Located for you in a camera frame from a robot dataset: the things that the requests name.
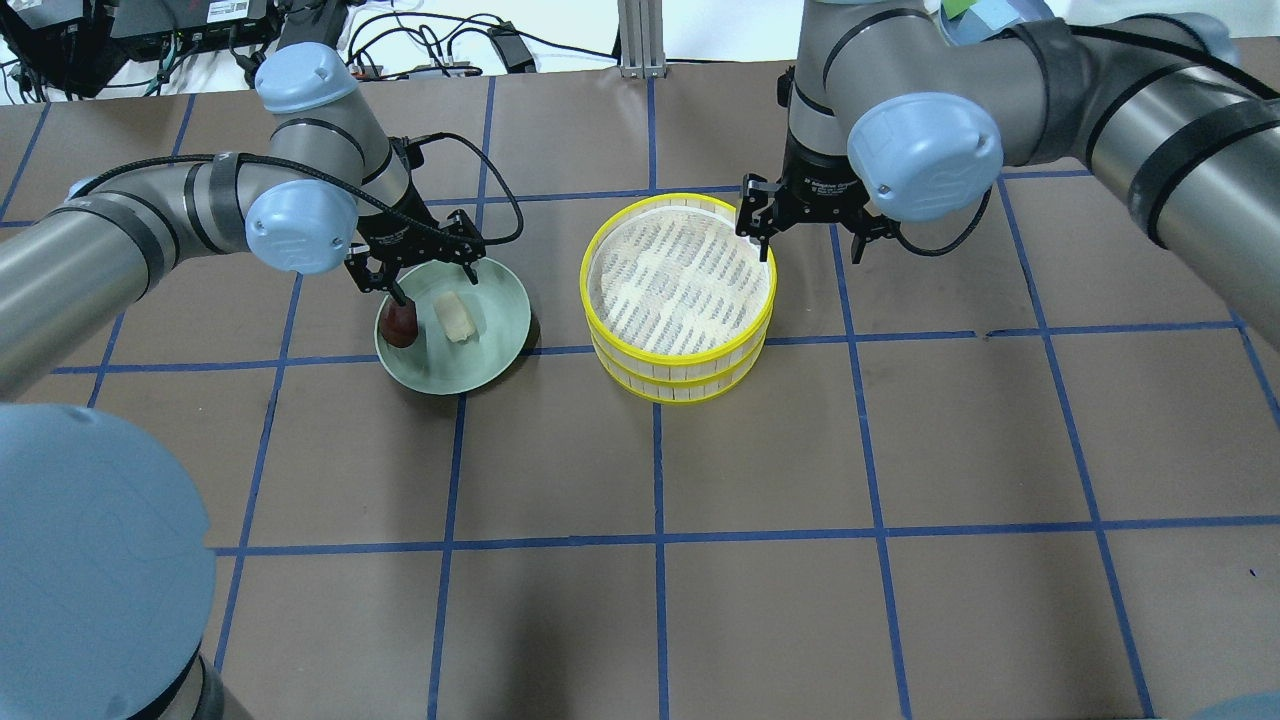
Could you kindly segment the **white bun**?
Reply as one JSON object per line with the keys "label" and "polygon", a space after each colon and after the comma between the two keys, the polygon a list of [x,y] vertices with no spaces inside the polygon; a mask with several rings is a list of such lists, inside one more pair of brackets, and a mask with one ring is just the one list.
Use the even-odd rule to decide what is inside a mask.
{"label": "white bun", "polygon": [[474,320],[466,302],[454,291],[439,293],[431,301],[444,337],[456,345],[470,341],[477,334],[477,324]]}

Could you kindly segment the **brown bun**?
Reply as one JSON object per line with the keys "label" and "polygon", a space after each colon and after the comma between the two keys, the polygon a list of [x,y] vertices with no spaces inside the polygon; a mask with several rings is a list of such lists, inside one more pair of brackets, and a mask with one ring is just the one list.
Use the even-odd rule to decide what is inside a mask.
{"label": "brown bun", "polygon": [[399,304],[392,300],[380,313],[378,332],[392,347],[411,347],[420,336],[416,305],[412,301]]}

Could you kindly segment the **yellow top steamer layer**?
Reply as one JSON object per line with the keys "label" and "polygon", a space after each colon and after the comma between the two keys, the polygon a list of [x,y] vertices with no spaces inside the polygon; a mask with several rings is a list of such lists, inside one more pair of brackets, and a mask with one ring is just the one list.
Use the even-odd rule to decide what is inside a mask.
{"label": "yellow top steamer layer", "polygon": [[739,234],[735,208],[704,193],[660,193],[617,211],[579,274],[588,328],[627,357],[669,365],[756,342],[777,286],[774,260]]}

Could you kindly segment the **yellow steamer layer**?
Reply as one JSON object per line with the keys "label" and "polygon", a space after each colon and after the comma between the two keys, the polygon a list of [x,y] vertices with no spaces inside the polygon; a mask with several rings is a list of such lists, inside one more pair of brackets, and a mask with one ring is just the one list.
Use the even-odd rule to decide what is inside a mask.
{"label": "yellow steamer layer", "polygon": [[685,356],[676,364],[636,357],[595,331],[591,346],[605,373],[630,393],[658,404],[699,404],[727,393],[745,378],[765,347],[765,331],[699,363]]}
{"label": "yellow steamer layer", "polygon": [[704,193],[660,193],[617,211],[579,274],[588,328],[627,357],[669,365],[756,342],[777,286],[774,260],[739,234],[735,208]]}

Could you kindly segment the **yellow bottom steamer layer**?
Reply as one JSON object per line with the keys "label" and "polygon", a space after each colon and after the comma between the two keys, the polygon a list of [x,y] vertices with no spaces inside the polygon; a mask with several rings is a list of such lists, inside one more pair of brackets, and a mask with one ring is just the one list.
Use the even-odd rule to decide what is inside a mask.
{"label": "yellow bottom steamer layer", "polygon": [[727,393],[745,378],[765,347],[765,331],[699,363],[685,356],[676,364],[636,357],[595,331],[591,346],[605,373],[630,393],[658,404],[699,404]]}

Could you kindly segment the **light green plate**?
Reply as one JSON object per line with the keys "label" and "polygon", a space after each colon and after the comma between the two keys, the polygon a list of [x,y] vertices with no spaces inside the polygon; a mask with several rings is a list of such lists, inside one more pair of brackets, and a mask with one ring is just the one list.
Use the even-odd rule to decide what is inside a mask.
{"label": "light green plate", "polygon": [[416,304],[419,333],[407,347],[387,342],[380,320],[374,343],[380,364],[408,389],[458,395],[494,380],[524,348],[532,309],[520,278],[485,258],[472,264],[472,284],[462,266],[430,263],[399,278]]}

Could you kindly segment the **black power adapter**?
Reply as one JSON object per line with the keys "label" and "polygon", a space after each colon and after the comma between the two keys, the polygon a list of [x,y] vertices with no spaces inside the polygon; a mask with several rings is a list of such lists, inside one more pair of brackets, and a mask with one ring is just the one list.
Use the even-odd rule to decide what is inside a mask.
{"label": "black power adapter", "polygon": [[538,64],[524,36],[511,22],[502,22],[486,29],[490,45],[507,74],[535,74]]}

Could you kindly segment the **aluminium frame post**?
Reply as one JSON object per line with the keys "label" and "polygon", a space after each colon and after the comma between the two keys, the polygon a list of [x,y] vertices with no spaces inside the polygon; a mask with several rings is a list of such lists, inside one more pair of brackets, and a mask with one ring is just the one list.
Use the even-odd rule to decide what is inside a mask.
{"label": "aluminium frame post", "polygon": [[617,1],[620,73],[626,79],[667,76],[662,1]]}

